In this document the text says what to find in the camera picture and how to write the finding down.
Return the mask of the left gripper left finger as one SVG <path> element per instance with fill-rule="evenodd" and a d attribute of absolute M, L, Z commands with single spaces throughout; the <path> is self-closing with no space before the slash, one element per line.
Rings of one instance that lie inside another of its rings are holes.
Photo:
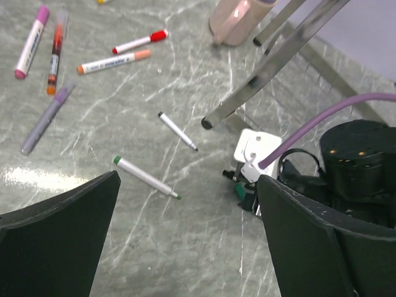
<path fill-rule="evenodd" d="M 1 215 L 1 296 L 89 296 L 121 180 L 109 171 Z"/>

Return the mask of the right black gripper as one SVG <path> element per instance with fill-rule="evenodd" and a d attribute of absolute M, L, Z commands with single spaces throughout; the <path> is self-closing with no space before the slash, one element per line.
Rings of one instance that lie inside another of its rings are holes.
<path fill-rule="evenodd" d="M 317 176 L 301 175 L 281 154 L 275 178 L 295 192 L 369 223 L 395 228 L 395 128 L 368 120 L 339 124 L 320 138 Z"/>

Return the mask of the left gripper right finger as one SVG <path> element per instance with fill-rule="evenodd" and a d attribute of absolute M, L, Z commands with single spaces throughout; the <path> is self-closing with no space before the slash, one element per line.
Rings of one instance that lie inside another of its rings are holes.
<path fill-rule="evenodd" d="M 282 296 L 395 296 L 395 230 L 348 217 L 270 176 L 258 199 Z"/>

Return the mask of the black marker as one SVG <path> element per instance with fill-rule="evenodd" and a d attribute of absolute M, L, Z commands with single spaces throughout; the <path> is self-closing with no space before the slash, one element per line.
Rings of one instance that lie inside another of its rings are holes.
<path fill-rule="evenodd" d="M 164 113 L 159 112 L 158 117 L 160 120 L 167 125 L 186 145 L 198 152 L 199 149 L 195 143 Z"/>

